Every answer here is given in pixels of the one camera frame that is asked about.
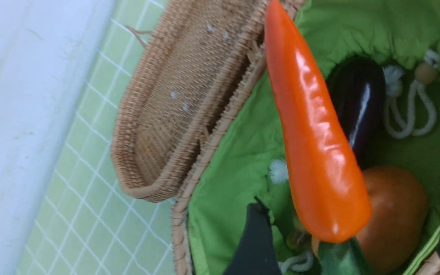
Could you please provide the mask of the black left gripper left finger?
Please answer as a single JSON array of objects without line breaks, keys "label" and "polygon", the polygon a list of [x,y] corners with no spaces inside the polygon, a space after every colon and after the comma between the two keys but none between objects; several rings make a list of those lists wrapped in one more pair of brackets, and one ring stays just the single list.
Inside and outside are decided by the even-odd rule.
[{"label": "black left gripper left finger", "polygon": [[257,197],[247,205],[246,225],[225,275],[280,275],[269,208]]}]

